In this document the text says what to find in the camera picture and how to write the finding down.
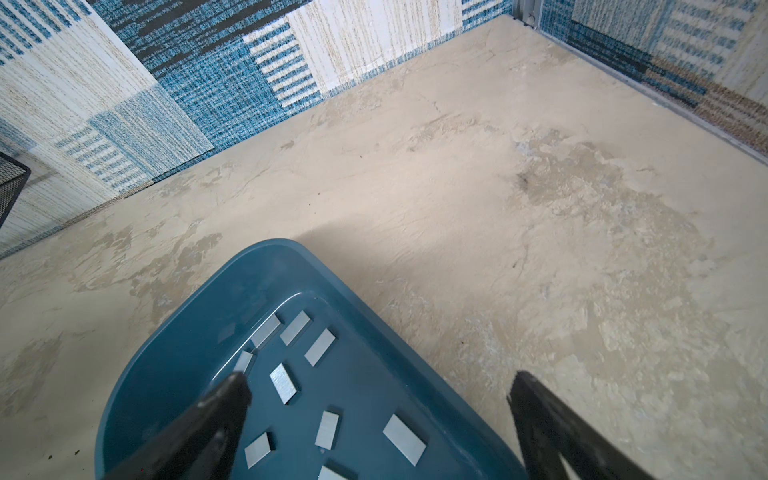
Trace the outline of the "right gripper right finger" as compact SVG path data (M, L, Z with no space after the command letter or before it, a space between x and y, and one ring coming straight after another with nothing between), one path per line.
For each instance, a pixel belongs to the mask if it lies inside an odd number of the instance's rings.
M569 464L581 479L653 479L530 372L516 373L507 402L529 478L567 479Z

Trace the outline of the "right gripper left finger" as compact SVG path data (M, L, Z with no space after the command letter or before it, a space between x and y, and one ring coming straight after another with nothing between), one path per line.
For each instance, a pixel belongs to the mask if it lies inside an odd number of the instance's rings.
M245 374L230 374L104 477L228 479L251 401Z

